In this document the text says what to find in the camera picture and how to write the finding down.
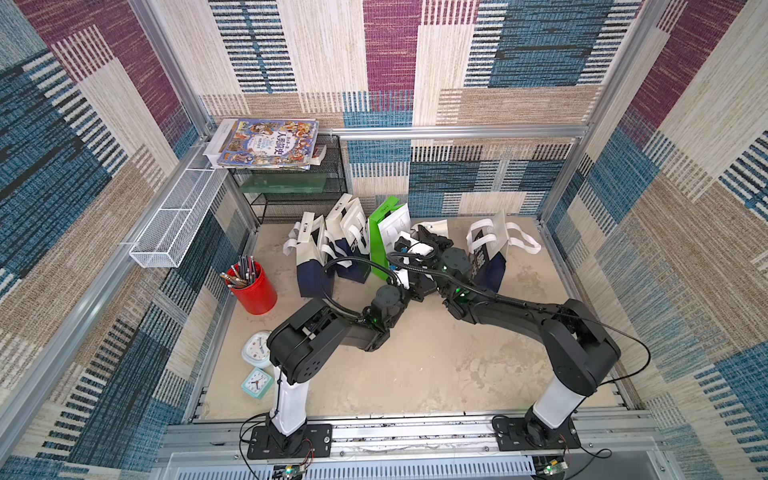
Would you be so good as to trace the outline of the navy white takeout bag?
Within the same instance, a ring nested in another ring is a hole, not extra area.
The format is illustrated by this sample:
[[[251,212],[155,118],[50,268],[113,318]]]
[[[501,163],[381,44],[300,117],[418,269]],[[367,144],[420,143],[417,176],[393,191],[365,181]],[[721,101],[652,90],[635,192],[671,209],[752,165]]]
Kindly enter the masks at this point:
[[[330,259],[365,258],[370,255],[367,217],[359,198],[343,194],[325,219],[326,244],[322,251]],[[342,260],[331,267],[340,278],[364,284],[371,267],[366,263]]]
[[[531,255],[541,250],[540,243],[517,223],[508,221],[504,211],[472,223],[466,242],[472,264],[472,281],[494,293],[500,290],[506,271],[506,257],[511,247],[520,248]]]
[[[404,254],[404,257],[399,258],[399,261],[403,264],[414,264],[415,266],[428,267],[434,263],[434,257],[436,255],[417,255],[410,252],[410,247],[414,243],[413,231],[415,231],[418,226],[424,226],[428,230],[437,233],[438,235],[448,237],[446,220],[440,220],[437,222],[421,222],[413,226],[409,232],[400,233],[399,238],[394,244],[394,252]],[[391,268],[410,295],[411,271],[397,267],[394,264],[391,265]]]
[[[304,212],[296,222],[283,244],[283,254],[295,254],[297,284],[303,298],[325,299],[333,292],[335,268],[351,267],[349,260],[340,261],[324,270],[329,260],[337,258],[331,236],[325,231],[322,215]]]

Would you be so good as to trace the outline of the green white takeout bag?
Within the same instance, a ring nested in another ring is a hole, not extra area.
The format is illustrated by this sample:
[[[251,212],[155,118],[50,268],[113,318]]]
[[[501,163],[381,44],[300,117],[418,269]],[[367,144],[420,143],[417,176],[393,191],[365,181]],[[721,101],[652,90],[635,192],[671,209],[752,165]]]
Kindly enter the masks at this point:
[[[397,197],[388,197],[368,218],[370,260],[388,269],[386,255],[394,251],[394,243],[401,232],[411,229],[411,216],[407,203]]]

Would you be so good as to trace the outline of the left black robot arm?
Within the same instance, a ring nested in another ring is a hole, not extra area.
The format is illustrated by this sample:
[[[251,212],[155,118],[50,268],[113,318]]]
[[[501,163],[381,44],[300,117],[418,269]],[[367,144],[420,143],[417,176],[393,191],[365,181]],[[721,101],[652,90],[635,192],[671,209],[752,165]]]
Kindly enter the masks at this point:
[[[402,279],[397,272],[379,267],[386,283],[376,291],[368,307],[355,312],[335,302],[333,283],[325,280],[333,267],[347,261],[374,265],[371,260],[357,257],[329,261],[319,281],[321,296],[302,306],[268,337],[278,393],[267,426],[276,440],[302,438],[307,425],[309,382],[338,347],[377,350],[390,338],[409,303],[421,302],[437,290],[436,282],[427,274],[410,272]]]

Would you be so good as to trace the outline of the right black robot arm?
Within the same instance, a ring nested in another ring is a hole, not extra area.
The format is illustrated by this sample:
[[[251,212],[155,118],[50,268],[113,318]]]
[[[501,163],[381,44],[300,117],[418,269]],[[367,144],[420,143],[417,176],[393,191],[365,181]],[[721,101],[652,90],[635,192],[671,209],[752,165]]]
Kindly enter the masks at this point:
[[[607,376],[621,358],[612,335],[631,336],[600,322],[581,301],[537,303],[507,297],[470,280],[468,254],[437,237],[418,240],[418,246],[398,246],[387,260],[398,268],[423,274],[436,282],[443,305],[457,320],[490,325],[540,342],[548,355],[554,378],[545,393],[529,408],[525,427],[531,436],[550,434],[562,427],[574,411],[609,382]]]

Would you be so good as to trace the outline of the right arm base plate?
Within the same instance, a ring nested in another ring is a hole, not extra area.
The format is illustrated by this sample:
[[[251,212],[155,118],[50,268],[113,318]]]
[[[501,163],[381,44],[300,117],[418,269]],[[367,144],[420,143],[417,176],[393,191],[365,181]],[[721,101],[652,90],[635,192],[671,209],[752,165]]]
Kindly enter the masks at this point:
[[[491,428],[502,452],[532,450],[579,450],[581,441],[574,422],[568,417],[564,423],[551,428],[531,412],[525,417],[494,415]]]

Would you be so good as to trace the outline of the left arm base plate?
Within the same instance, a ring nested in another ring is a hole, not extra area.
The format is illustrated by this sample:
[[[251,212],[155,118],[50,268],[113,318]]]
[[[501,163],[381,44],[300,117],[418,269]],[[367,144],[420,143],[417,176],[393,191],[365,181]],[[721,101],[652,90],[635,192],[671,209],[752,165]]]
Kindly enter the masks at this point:
[[[328,458],[331,454],[333,425],[305,422],[294,433],[283,435],[269,423],[256,426],[248,441],[248,460],[277,460],[304,458]]]

